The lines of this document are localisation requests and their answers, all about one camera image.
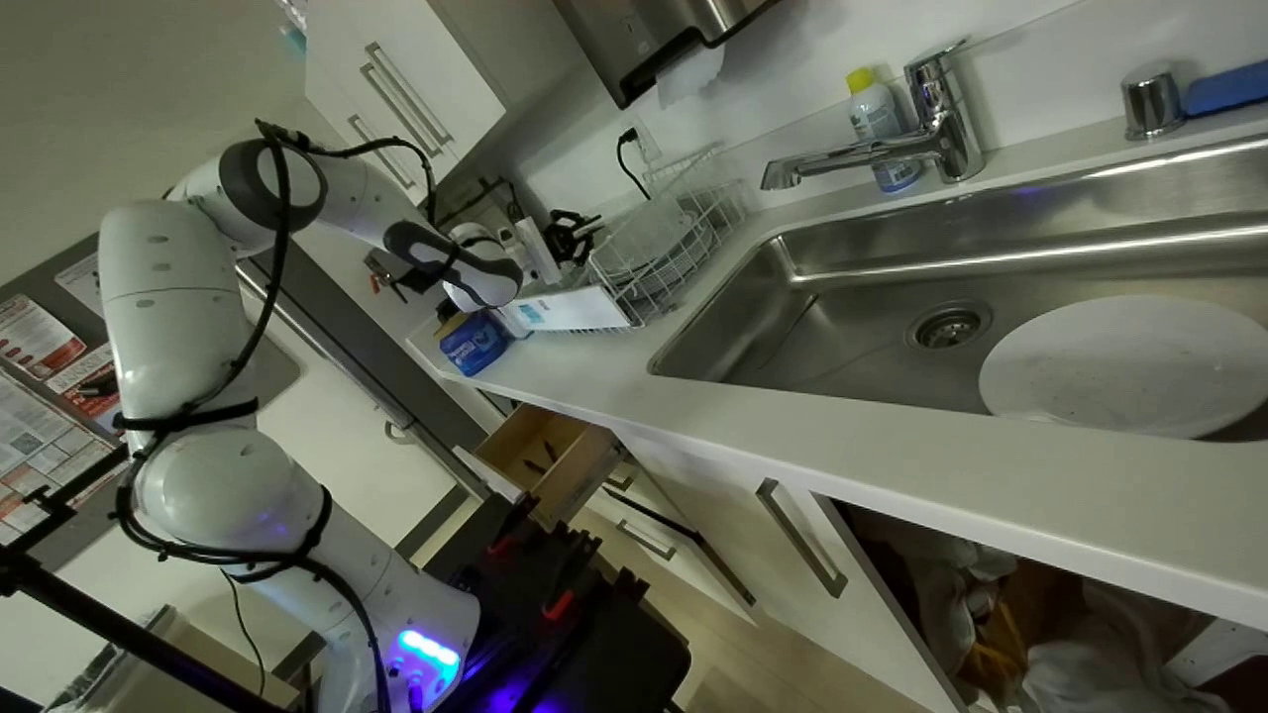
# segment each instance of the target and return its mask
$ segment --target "cabinet door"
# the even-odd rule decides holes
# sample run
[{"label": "cabinet door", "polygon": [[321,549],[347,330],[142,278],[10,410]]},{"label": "cabinet door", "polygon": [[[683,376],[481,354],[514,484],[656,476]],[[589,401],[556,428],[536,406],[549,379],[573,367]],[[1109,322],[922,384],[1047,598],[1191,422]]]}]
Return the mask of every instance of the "cabinet door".
[{"label": "cabinet door", "polygon": [[621,465],[609,484],[618,486],[597,486],[588,507],[614,521],[614,535],[643,546],[651,564],[667,565],[705,598],[751,622],[751,585],[738,579],[714,541],[697,537],[695,521],[667,504],[654,476]]},{"label": "cabinet door", "polygon": [[[358,94],[358,87],[339,87],[338,72],[311,72],[310,62],[304,94],[347,146],[397,132],[392,120],[375,105],[375,99],[368,99],[366,90]],[[416,153],[375,152],[372,166],[387,173],[411,203],[428,199],[428,179]]]},{"label": "cabinet door", "polygon": [[662,476],[673,507],[725,549],[762,615],[879,677],[922,710],[960,710],[922,640],[897,619],[883,582],[828,521],[823,507],[779,479],[738,470],[725,450],[618,432]]},{"label": "cabinet door", "polygon": [[333,75],[352,99],[333,124],[362,113],[420,141],[434,179],[504,120],[504,104],[424,0],[311,0],[310,90],[315,75]]}]

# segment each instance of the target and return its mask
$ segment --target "white plate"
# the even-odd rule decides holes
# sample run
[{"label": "white plate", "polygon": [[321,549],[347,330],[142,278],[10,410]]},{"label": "white plate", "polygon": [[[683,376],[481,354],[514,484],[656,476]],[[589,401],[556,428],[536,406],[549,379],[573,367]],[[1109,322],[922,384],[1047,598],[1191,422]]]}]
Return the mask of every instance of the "white plate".
[{"label": "white plate", "polygon": [[1206,300],[1079,300],[1005,331],[977,391],[998,414],[1208,436],[1268,401],[1268,331]]}]

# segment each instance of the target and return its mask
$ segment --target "countertop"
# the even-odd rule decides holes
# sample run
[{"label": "countertop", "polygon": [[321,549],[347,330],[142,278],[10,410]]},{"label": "countertop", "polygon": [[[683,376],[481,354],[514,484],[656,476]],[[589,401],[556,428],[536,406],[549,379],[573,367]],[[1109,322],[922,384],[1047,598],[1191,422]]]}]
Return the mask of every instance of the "countertop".
[{"label": "countertop", "polygon": [[998,152],[968,186],[886,199],[873,186],[751,218],[684,292],[631,331],[531,335],[474,379],[433,354],[444,379],[541,404],[677,446],[708,446],[808,490],[977,537],[1154,598],[1268,630],[1268,443],[1119,436],[1030,418],[897,406],[651,376],[651,358],[747,251],[787,227],[973,193],[1041,173],[1115,166],[1268,132],[1268,109],[1196,124],[1132,146],[1119,124]]}]

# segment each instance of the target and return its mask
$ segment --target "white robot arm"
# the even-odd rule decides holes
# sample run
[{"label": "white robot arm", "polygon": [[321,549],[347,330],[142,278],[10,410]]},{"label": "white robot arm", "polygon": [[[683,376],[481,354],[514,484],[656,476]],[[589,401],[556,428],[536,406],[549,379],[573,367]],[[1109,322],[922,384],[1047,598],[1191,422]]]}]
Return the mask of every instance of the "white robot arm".
[{"label": "white robot arm", "polygon": [[514,261],[448,245],[358,160],[239,141],[168,203],[111,208],[98,280],[140,458],[120,521],[142,546],[220,565],[315,630],[329,640],[321,713],[434,710],[458,682],[481,603],[411,570],[261,436],[255,372],[235,367],[249,340],[235,256],[269,251],[282,208],[294,231],[329,223],[440,265],[458,306],[498,306],[518,290]]}]

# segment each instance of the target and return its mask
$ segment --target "poster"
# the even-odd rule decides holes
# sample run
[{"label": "poster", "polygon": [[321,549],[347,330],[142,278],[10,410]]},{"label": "poster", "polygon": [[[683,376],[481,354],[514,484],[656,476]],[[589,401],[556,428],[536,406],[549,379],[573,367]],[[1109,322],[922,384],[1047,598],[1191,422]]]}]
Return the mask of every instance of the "poster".
[{"label": "poster", "polygon": [[86,346],[42,306],[16,292],[0,300],[0,358],[34,379],[75,363]]},{"label": "poster", "polygon": [[46,391],[57,391],[64,401],[68,410],[111,432],[111,418],[120,410],[120,379],[115,379],[111,346],[83,354],[75,363],[68,363],[64,372],[57,372],[42,384],[46,384]]},{"label": "poster", "polygon": [[0,372],[0,521],[8,531],[38,525],[46,513],[34,495],[75,484],[111,446],[111,441]]}]

